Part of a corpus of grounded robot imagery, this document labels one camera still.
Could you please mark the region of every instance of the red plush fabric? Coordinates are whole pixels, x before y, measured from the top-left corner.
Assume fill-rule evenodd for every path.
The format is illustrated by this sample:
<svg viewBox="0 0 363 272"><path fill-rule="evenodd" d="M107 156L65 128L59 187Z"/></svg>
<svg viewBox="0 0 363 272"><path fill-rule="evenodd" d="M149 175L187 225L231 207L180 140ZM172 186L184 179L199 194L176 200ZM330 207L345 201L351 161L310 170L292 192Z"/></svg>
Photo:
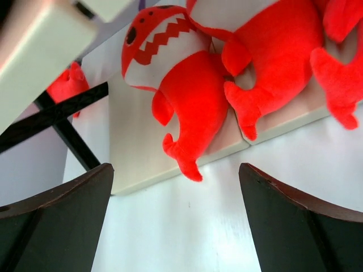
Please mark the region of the red plush fabric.
<svg viewBox="0 0 363 272"><path fill-rule="evenodd" d="M127 84L155 92L151 108L163 126L176 113L179 139L167 134L162 146L194 181L202 180L196 161L221 128L229 108L223 91L225 69L218 64L218 56L209 53L210 42L189 21L185 8L150 7L132 22L121 60Z"/></svg>
<svg viewBox="0 0 363 272"><path fill-rule="evenodd" d="M311 0L212 2L187 0L188 13L202 31L226 42L222 60L233 76L252 61L256 71L253 89L226 82L225 95L242 132L255 140L258 119L283 107L309 82L311 51L323 44L321 19ZM244 7L256 14L242 13Z"/></svg>
<svg viewBox="0 0 363 272"><path fill-rule="evenodd" d="M72 62L69 69L66 69L48 88L47 92L56 104L63 102L75 95L87 91L90 86L86 77L76 62Z"/></svg>
<svg viewBox="0 0 363 272"><path fill-rule="evenodd" d="M363 99L363 2L361 0L330 0L324 15L328 36L342 42L358 25L358 51L351 63L345 65L318 48L311 54L314 75L326 92L327 107L346 128L358 127L353 115Z"/></svg>

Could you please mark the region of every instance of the white wall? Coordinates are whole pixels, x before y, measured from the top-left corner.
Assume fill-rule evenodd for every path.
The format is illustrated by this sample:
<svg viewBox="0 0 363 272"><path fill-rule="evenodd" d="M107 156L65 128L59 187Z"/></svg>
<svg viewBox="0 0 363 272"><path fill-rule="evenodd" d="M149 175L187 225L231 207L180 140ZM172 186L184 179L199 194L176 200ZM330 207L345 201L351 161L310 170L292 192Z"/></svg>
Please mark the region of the white wall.
<svg viewBox="0 0 363 272"><path fill-rule="evenodd" d="M37 111L32 104L17 120ZM1 153L0 206L60 185L66 154L66 145L52 127Z"/></svg>

